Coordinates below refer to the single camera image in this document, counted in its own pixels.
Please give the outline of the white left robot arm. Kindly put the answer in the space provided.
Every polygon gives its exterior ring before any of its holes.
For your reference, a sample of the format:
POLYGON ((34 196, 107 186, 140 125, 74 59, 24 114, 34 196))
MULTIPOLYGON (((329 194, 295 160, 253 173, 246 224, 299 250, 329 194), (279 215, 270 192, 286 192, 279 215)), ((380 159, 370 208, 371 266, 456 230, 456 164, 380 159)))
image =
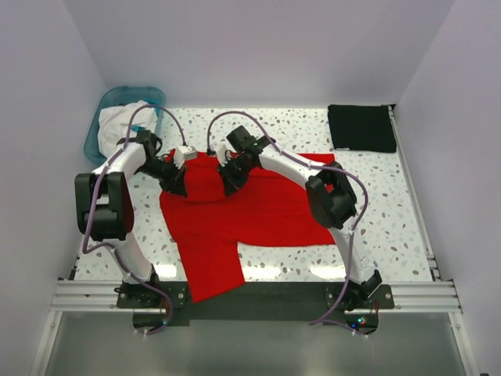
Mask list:
POLYGON ((114 152, 92 172, 74 179, 77 226, 84 235, 82 252, 106 248, 126 284, 151 284, 155 269, 133 233, 135 210, 128 187, 138 172, 156 179, 163 191, 186 197, 186 162, 196 157, 187 144, 161 155, 162 141, 143 130, 121 139, 114 152))

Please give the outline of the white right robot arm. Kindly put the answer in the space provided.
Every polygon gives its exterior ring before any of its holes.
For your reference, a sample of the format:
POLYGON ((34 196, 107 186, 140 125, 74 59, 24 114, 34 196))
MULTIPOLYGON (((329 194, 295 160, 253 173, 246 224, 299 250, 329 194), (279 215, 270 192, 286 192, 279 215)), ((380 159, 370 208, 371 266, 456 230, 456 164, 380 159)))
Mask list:
POLYGON ((225 195, 243 188, 256 168, 275 172, 303 188, 312 217, 329 231, 345 266, 345 282, 333 307, 342 305, 345 310, 353 310, 366 304, 382 284, 382 278, 369 260, 358 231, 368 200, 357 211, 357 197, 348 180, 352 178, 360 184, 359 180, 335 161, 320 164, 289 153, 268 136, 255 138, 243 126, 230 132, 227 140, 234 153, 223 144, 213 149, 225 195))

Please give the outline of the red t shirt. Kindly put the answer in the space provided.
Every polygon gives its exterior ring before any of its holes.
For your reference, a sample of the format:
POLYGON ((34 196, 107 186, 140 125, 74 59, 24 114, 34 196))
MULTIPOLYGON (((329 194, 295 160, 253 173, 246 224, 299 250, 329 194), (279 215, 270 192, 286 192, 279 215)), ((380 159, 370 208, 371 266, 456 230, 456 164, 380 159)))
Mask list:
POLYGON ((216 158, 201 153, 186 166, 187 195, 162 192, 160 209, 194 302, 243 285, 239 243, 271 248, 333 243, 314 220, 304 189, 281 175, 256 168, 241 190, 226 196, 216 158))

